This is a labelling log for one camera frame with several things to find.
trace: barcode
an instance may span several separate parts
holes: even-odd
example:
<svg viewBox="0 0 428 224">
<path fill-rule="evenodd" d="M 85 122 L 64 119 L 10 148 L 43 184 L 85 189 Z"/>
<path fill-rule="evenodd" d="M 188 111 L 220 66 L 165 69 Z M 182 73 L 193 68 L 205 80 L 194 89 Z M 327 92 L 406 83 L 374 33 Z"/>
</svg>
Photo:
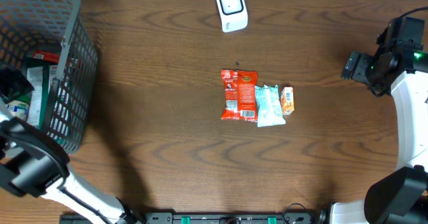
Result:
<svg viewBox="0 0 428 224">
<path fill-rule="evenodd" d="M 241 117 L 254 117 L 254 114 L 253 110 L 241 110 Z"/>
<path fill-rule="evenodd" d="M 36 54 L 34 54 L 34 58 L 35 58 L 35 59 L 38 59 L 38 60 L 42 60 L 44 57 L 45 57 L 45 56 L 44 56 L 43 54 L 40 54 L 40 53 L 36 53 Z"/>
</svg>

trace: gray plastic basket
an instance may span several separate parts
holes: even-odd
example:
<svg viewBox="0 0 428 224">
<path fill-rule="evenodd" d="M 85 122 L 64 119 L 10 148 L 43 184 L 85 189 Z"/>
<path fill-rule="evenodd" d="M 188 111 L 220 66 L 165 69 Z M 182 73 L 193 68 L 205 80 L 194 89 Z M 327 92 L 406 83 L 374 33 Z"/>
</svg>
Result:
<svg viewBox="0 0 428 224">
<path fill-rule="evenodd" d="M 41 44 L 62 48 L 41 131 L 68 153 L 82 144 L 98 59 L 79 17 L 80 0 L 0 0 L 0 63 L 21 69 Z"/>
</svg>

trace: wooden table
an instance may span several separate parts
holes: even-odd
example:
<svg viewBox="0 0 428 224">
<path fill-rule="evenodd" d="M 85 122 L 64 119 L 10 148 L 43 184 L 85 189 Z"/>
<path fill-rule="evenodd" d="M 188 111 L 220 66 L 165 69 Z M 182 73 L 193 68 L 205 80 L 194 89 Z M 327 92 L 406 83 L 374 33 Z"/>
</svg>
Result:
<svg viewBox="0 0 428 224">
<path fill-rule="evenodd" d="M 246 3 L 247 28 L 223 33 L 215 0 L 82 0 L 100 74 L 76 172 L 142 211 L 177 212 L 317 209 L 362 199 L 393 172 L 393 99 L 340 74 L 352 50 L 374 53 L 388 21 L 426 1 Z M 221 121 L 222 68 L 293 86 L 287 124 Z M 2 223 L 57 223 L 69 211 L 0 195 Z"/>
</svg>

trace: orange and white box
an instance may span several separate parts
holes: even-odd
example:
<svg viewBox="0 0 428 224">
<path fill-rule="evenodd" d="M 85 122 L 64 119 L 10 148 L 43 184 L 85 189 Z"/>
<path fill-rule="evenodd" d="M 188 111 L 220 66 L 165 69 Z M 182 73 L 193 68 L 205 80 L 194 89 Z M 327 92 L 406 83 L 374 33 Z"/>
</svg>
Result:
<svg viewBox="0 0 428 224">
<path fill-rule="evenodd" d="M 294 111 L 293 87 L 285 87 L 281 92 L 282 115 L 290 115 Z"/>
</svg>

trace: red snack bag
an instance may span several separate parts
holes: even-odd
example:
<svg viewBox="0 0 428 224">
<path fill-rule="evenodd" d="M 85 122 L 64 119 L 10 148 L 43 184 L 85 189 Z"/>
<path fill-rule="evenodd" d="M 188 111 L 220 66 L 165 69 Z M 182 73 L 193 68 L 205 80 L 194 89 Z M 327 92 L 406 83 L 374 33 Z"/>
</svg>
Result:
<svg viewBox="0 0 428 224">
<path fill-rule="evenodd" d="M 257 72 L 221 70 L 225 84 L 226 108 L 222 120 L 246 120 L 257 122 L 255 90 Z"/>
</svg>

